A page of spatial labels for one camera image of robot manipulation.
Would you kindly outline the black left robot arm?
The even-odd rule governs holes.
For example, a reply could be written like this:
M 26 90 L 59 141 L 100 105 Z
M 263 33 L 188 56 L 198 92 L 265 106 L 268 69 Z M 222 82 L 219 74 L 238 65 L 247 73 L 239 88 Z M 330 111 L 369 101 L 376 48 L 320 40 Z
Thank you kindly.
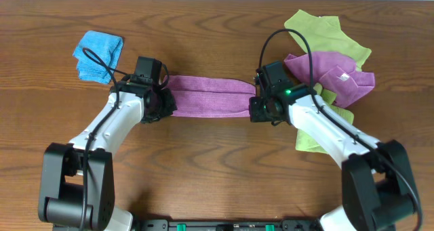
M 43 154 L 38 216 L 55 230 L 131 230 L 133 215 L 115 205 L 113 158 L 139 123 L 170 116 L 168 88 L 119 82 L 98 116 L 67 144 Z

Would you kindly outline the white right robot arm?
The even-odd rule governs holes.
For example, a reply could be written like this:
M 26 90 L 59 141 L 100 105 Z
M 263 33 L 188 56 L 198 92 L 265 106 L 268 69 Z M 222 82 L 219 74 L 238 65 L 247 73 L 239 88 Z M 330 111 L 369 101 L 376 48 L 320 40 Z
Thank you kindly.
M 358 130 L 334 112 L 316 91 L 291 83 L 261 84 L 250 99 L 253 123 L 285 122 L 311 136 L 341 169 L 342 204 L 319 219 L 322 230 L 394 230 L 423 212 L 406 149 Z

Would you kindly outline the purple microfiber cloth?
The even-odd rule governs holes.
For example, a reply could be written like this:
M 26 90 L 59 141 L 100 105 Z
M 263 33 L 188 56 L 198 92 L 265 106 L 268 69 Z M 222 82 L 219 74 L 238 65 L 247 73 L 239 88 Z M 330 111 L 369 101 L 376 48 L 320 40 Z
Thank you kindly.
M 256 95 L 256 88 L 244 81 L 186 75 L 172 75 L 167 88 L 176 101 L 175 117 L 249 117 L 249 99 Z

